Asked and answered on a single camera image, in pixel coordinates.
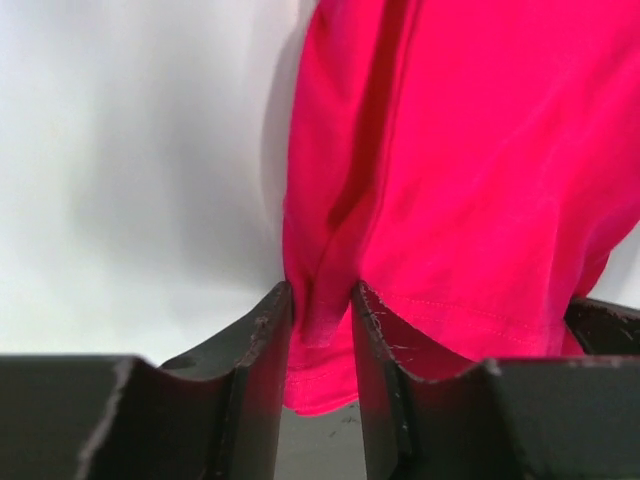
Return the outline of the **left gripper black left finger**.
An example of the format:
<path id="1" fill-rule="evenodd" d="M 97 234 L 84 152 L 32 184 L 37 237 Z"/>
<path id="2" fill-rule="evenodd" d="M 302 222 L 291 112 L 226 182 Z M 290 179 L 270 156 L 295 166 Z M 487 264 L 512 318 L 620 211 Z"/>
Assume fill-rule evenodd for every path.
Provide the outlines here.
<path id="1" fill-rule="evenodd" d="M 5 355 L 5 479 L 270 479 L 290 286 L 153 366 L 136 355 Z"/>

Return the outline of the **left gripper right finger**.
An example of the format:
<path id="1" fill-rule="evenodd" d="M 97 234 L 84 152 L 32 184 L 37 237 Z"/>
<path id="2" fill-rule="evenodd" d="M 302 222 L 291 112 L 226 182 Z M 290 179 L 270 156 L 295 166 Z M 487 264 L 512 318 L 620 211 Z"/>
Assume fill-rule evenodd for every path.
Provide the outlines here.
<path id="1" fill-rule="evenodd" d="M 638 477 L 639 355 L 450 367 L 368 285 L 352 311 L 369 478 Z"/>

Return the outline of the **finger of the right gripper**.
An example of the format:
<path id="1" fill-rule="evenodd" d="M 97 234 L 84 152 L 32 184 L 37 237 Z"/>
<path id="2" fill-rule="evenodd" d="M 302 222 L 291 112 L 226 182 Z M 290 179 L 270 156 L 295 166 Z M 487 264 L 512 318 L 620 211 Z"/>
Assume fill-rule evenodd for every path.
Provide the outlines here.
<path id="1" fill-rule="evenodd" d="M 638 309 L 590 298 L 574 298 L 565 312 L 564 321 L 588 355 L 639 355 Z"/>

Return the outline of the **magenta t shirt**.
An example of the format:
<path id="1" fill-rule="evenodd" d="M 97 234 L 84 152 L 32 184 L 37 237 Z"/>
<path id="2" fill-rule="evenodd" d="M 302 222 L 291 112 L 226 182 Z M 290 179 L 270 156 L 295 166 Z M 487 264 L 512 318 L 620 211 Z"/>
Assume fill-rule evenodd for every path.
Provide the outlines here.
<path id="1" fill-rule="evenodd" d="M 354 401 L 351 291 L 441 346 L 576 355 L 563 316 L 639 220 L 635 1 L 321 1 L 293 102 L 287 408 Z"/>

